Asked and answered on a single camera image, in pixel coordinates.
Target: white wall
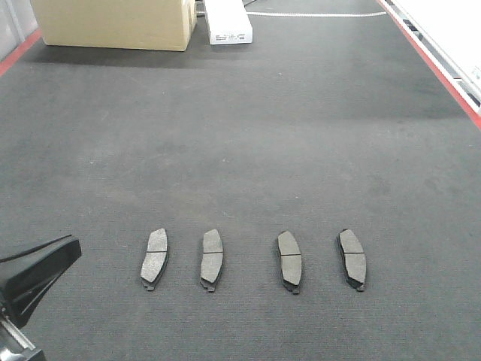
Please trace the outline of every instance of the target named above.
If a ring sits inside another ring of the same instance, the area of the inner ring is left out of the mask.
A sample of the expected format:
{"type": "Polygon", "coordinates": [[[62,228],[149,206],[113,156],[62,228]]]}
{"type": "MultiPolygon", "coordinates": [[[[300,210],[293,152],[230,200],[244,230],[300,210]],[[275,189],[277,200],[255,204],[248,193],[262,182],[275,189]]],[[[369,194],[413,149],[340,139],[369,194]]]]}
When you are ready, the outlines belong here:
{"type": "Polygon", "coordinates": [[[0,0],[0,60],[37,28],[29,0],[0,0]]]}
{"type": "Polygon", "coordinates": [[[392,0],[481,96],[481,0],[392,0]]]}

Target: black plastic object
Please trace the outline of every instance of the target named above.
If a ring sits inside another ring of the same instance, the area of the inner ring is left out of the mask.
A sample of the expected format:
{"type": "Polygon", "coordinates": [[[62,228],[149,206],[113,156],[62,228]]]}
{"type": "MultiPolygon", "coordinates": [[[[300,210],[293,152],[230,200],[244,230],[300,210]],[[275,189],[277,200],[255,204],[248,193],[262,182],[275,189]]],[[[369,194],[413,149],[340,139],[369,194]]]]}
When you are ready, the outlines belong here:
{"type": "Polygon", "coordinates": [[[201,284],[208,292],[214,292],[224,263],[224,247],[217,229],[204,234],[201,263],[201,284]]]}
{"type": "Polygon", "coordinates": [[[142,263],[141,280],[147,291],[153,291],[164,273],[168,261],[168,243],[165,229],[150,233],[147,253],[142,263]]]}
{"type": "Polygon", "coordinates": [[[0,248],[0,306],[24,327],[44,294],[80,256],[72,235],[43,244],[0,248]]]}
{"type": "Polygon", "coordinates": [[[277,237],[277,252],[283,285],[293,294],[298,295],[302,277],[302,255],[298,242],[291,232],[284,231],[277,237]]]}
{"type": "Polygon", "coordinates": [[[350,229],[345,229],[337,237],[340,254],[343,257],[346,281],[359,292],[365,289],[366,256],[358,238],[350,229]]]}

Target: red stripe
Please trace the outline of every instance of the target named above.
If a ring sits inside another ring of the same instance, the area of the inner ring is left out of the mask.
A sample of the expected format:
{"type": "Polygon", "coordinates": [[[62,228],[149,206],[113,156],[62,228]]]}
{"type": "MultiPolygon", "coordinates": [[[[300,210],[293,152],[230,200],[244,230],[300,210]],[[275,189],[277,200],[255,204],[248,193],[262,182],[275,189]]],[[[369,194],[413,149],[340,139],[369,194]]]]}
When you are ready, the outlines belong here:
{"type": "Polygon", "coordinates": [[[25,41],[0,62],[0,77],[5,74],[22,57],[25,52],[41,37],[40,29],[35,30],[25,41]]]}
{"type": "MultiPolygon", "coordinates": [[[[377,0],[380,5],[386,9],[388,14],[390,13],[391,9],[386,6],[383,0],[377,0]]],[[[428,65],[428,67],[434,72],[434,74],[437,76],[437,78],[440,80],[440,82],[444,85],[444,87],[448,90],[448,92],[451,94],[451,96],[458,102],[459,105],[461,105],[461,108],[463,108],[464,112],[471,118],[473,123],[481,130],[481,115],[477,114],[476,111],[466,102],[466,100],[459,94],[458,90],[449,82],[447,77],[444,76],[444,74],[439,70],[439,68],[433,63],[431,59],[429,59],[428,54],[425,53],[425,51],[414,41],[414,39],[411,37],[410,33],[406,31],[406,29],[399,23],[396,18],[391,16],[391,18],[394,20],[398,28],[402,31],[404,36],[407,38],[407,40],[413,45],[414,49],[418,52],[418,54],[422,57],[422,59],[425,61],[425,63],[428,65]]]]}

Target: brake pad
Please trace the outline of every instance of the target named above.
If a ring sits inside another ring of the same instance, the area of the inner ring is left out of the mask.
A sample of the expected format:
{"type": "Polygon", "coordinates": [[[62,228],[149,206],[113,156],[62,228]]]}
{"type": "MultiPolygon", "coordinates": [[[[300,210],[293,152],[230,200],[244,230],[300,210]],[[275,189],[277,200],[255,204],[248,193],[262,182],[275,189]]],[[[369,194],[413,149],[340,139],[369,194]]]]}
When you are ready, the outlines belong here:
{"type": "Polygon", "coordinates": [[[298,242],[291,232],[284,231],[277,237],[277,252],[283,285],[297,295],[302,276],[302,255],[298,242]]]}
{"type": "Polygon", "coordinates": [[[364,291],[366,280],[366,256],[361,242],[350,229],[345,229],[337,237],[340,254],[343,257],[346,281],[359,292],[364,291]]]}
{"type": "Polygon", "coordinates": [[[201,284],[208,292],[214,292],[219,282],[224,261],[224,247],[217,229],[204,234],[201,263],[201,284]]]}
{"type": "Polygon", "coordinates": [[[153,291],[164,273],[168,261],[168,243],[165,229],[150,233],[147,253],[141,269],[141,280],[147,291],[153,291]]]}

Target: white box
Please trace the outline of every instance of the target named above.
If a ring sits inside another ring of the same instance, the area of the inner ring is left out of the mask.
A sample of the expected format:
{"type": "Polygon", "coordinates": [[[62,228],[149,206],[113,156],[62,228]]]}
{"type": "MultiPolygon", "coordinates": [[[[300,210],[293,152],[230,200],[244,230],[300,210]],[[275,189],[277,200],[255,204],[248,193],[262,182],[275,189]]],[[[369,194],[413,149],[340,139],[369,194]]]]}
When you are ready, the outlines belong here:
{"type": "Polygon", "coordinates": [[[212,45],[253,42],[253,27],[242,0],[204,0],[204,9],[212,45]]]}

